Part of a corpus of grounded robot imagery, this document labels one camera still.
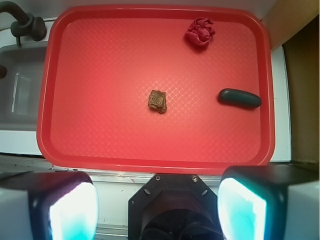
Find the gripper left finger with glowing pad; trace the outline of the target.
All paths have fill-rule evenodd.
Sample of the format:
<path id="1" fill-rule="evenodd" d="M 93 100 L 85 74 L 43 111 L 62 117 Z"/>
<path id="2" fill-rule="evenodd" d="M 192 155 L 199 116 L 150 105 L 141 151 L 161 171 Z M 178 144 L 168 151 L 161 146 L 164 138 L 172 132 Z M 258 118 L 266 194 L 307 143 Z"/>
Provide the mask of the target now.
<path id="1" fill-rule="evenodd" d="M 99 196 L 89 175 L 76 172 L 2 172 L 2 240 L 93 240 Z"/>

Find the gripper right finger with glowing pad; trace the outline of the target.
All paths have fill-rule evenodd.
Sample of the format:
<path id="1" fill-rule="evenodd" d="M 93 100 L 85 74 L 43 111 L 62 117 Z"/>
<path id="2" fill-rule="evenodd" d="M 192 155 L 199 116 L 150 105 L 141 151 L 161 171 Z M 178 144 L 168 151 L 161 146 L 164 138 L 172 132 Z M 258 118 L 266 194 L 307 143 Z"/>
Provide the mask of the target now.
<path id="1" fill-rule="evenodd" d="M 227 240 L 318 240 L 318 165 L 231 166 L 217 210 Z"/>

